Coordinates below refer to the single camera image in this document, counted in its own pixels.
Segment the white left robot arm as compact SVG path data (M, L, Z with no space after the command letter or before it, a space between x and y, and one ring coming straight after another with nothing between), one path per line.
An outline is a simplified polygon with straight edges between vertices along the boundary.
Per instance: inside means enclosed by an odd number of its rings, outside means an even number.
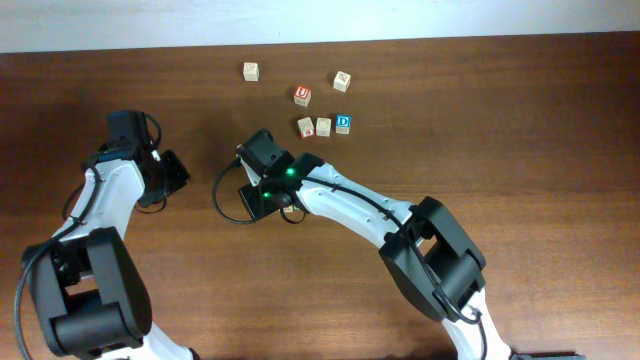
M158 122L136 110L108 117L109 139L84 163L84 184L64 206L64 223L45 242L26 248L14 297L21 327L28 291L49 350L78 359L194 359L152 319L144 282L124 245L133 212L162 211L189 173L175 153L158 151Z

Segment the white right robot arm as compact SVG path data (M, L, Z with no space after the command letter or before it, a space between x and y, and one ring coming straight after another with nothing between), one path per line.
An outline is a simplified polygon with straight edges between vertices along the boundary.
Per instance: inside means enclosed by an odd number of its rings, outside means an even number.
M440 201L400 201L340 174L323 159L293 156L259 130L236 150L252 220L294 206L333 220L372 243L405 299L442 324L461 359L510 359L486 303L486 260Z

